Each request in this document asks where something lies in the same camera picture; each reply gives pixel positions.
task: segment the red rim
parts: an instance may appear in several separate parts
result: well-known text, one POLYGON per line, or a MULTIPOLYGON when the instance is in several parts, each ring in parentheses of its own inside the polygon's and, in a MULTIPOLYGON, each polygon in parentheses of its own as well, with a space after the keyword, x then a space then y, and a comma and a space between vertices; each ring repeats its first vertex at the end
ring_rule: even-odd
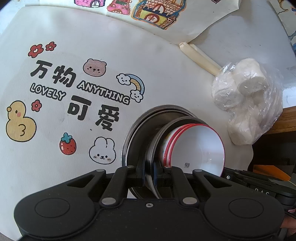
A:
MULTIPOLYGON (((223 151, 224 151, 223 168, 222 168, 222 171, 221 171, 221 173, 220 173, 220 176, 221 176, 221 175, 222 175, 222 172, 223 172, 223 169, 224 169, 224 167, 225 167, 225 148, 224 148, 224 144, 223 144, 223 142, 222 142, 221 137, 220 137, 219 134, 218 134, 218 133, 217 133, 212 127, 210 127, 210 126, 207 126, 207 125, 205 125, 205 124, 195 124, 194 126, 206 126, 206 127, 210 128, 210 129, 212 129, 212 130, 218 135, 218 137, 220 138, 220 141, 221 141, 222 146, 223 146, 223 151)), ((176 138, 173 140, 172 148, 171 148, 171 151, 170 151, 170 154, 169 154, 169 157, 168 157, 168 165, 169 165, 169 166, 171 165, 171 157, 172 157, 172 153, 173 153, 173 149, 174 149, 174 146, 175 146, 176 141, 177 141, 178 138, 183 134, 184 131, 188 130, 188 129, 191 128, 191 127, 193 127, 193 126, 187 126, 187 127, 183 128, 183 129, 178 133, 178 135, 176 136, 176 138)))
POLYGON ((191 126, 191 125, 194 125, 194 124, 186 124, 186 125, 182 125, 180 126, 180 128, 172 135, 172 137, 170 138, 169 142, 168 142, 168 145, 167 147, 165 148, 165 154, 163 156, 163 165, 166 166, 166 159, 168 157, 168 151, 170 149, 170 145, 172 143, 172 141, 174 140, 174 138, 176 137, 176 135, 183 129, 183 128, 186 128, 187 126, 191 126))

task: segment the smiling cloud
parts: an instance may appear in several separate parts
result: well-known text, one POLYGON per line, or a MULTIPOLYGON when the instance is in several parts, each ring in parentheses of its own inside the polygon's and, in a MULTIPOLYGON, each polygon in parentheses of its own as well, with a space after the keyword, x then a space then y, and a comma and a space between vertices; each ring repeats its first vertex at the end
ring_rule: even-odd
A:
POLYGON ((130 97, 134 99, 136 102, 140 103, 141 100, 143 99, 143 96, 140 94, 139 90, 131 90, 131 95, 130 97))
POLYGON ((115 143, 110 138, 98 137, 94 145, 89 149, 89 157, 99 164, 111 164, 115 161, 115 143))
POLYGON ((131 84, 131 78, 128 75, 119 74, 116 76, 116 78, 121 85, 130 85, 131 84))

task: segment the plastic bag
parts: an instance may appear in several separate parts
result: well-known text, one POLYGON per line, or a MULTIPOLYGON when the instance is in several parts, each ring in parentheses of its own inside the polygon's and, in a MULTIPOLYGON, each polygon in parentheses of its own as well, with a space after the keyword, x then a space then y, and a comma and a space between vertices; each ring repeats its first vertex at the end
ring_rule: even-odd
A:
POLYGON ((283 111, 283 76, 253 58, 222 68, 212 85, 215 104, 230 114, 229 136, 236 145, 254 144, 283 111))

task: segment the metal rivet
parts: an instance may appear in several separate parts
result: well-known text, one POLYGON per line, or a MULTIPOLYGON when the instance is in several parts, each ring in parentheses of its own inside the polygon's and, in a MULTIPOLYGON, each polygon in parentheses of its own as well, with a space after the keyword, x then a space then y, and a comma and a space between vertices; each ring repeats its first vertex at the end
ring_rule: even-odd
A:
POLYGON ((116 203, 116 199, 113 197, 105 197, 102 199, 101 202, 104 205, 112 205, 112 204, 116 203))
POLYGON ((187 205, 192 205, 197 203, 197 199, 194 197, 185 197, 182 201, 187 205))
POLYGON ((146 203, 146 207, 153 207, 153 203, 146 203))

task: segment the chinese character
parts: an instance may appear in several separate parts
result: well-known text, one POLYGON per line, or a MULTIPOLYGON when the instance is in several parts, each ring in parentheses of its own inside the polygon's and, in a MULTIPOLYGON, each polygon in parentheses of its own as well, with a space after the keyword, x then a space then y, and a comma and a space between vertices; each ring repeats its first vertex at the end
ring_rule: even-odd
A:
POLYGON ((96 125, 98 126, 100 123, 104 129, 107 129, 109 131, 112 131, 112 123, 114 121, 119 120, 119 108, 118 107, 113 107, 109 105, 102 105, 102 110, 99 110, 98 115, 100 116, 100 119, 96 122, 96 125))
MULTIPOLYGON (((86 112, 87 112, 87 108, 88 108, 88 106, 91 105, 91 101, 84 99, 82 97, 76 96, 76 95, 73 95, 71 100, 74 100, 74 101, 84 104, 82 107, 81 115, 79 115, 77 117, 77 119, 80 121, 84 120, 86 112)), ((71 102, 69 105, 69 108, 68 108, 68 114, 77 115, 79 110, 80 110, 80 106, 78 104, 71 102)))
POLYGON ((76 74, 74 72, 72 72, 72 68, 67 68, 66 71, 64 71, 65 66, 58 66, 55 71, 54 74, 57 73, 57 75, 52 76, 52 78, 54 79, 54 84, 57 83, 57 81, 60 81, 61 83, 63 83, 64 85, 66 85, 66 87, 71 87, 75 78, 76 78, 76 74), (69 78, 66 78, 65 76, 67 75, 71 75, 71 79, 69 80, 69 78))
POLYGON ((42 79, 46 75, 46 72, 47 72, 47 68, 45 68, 43 66, 46 65, 48 67, 51 67, 52 63, 42 61, 42 60, 37 60, 36 64, 39 64, 39 66, 32 73, 30 73, 30 75, 31 75, 31 77, 33 77, 41 70, 42 74, 39 75, 39 79, 42 79))

